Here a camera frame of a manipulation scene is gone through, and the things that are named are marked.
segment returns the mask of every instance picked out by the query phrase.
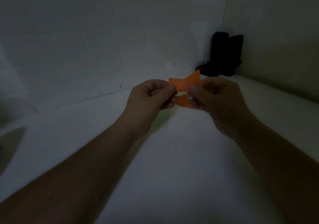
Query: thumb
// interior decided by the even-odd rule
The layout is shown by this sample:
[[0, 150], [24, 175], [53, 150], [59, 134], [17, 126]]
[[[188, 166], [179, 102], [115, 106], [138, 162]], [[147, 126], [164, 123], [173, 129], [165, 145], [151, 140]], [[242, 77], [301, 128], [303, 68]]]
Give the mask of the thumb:
[[175, 89], [175, 86], [168, 86], [164, 89], [161, 89], [156, 95], [152, 96], [152, 98], [158, 106], [161, 106], [173, 95]]
[[190, 85], [189, 86], [189, 93], [196, 97], [201, 103], [205, 105], [210, 105], [214, 100], [214, 94], [208, 92], [203, 87], [198, 85]]

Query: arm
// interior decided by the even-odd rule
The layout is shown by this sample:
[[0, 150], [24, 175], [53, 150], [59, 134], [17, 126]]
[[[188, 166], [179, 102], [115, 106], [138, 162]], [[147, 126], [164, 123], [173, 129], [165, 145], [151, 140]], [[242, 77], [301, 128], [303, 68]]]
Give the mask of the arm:
[[123, 114], [108, 129], [0, 203], [0, 223], [82, 223], [134, 142], [149, 131], [175, 88], [150, 80], [132, 89]]
[[237, 143], [290, 223], [316, 223], [319, 164], [261, 123], [236, 83], [203, 81], [204, 88], [190, 88], [190, 104], [208, 112], [221, 133]]

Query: brick wall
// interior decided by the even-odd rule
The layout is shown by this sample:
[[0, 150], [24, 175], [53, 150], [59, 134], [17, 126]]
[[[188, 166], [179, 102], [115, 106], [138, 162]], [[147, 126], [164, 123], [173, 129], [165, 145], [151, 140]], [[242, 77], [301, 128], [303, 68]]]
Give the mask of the brick wall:
[[0, 115], [99, 97], [208, 59], [226, 0], [0, 0]]

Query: hand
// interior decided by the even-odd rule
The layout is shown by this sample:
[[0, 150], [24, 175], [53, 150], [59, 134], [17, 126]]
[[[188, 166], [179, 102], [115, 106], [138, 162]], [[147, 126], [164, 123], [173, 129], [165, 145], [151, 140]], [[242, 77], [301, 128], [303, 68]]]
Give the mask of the hand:
[[160, 110], [174, 107], [175, 93], [175, 86], [167, 81], [145, 81], [132, 89], [118, 121], [139, 139], [148, 133]]
[[212, 117], [217, 129], [224, 135], [238, 137], [242, 131], [249, 130], [257, 118], [248, 109], [237, 83], [217, 77], [202, 80], [204, 87], [191, 85], [189, 103]]

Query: green paper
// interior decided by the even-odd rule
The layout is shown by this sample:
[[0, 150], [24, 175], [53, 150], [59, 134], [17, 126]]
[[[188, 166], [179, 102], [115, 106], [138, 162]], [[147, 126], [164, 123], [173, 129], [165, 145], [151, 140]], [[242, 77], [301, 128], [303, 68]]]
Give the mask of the green paper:
[[169, 109], [159, 112], [157, 118], [155, 118], [152, 127], [164, 128], [168, 126]]

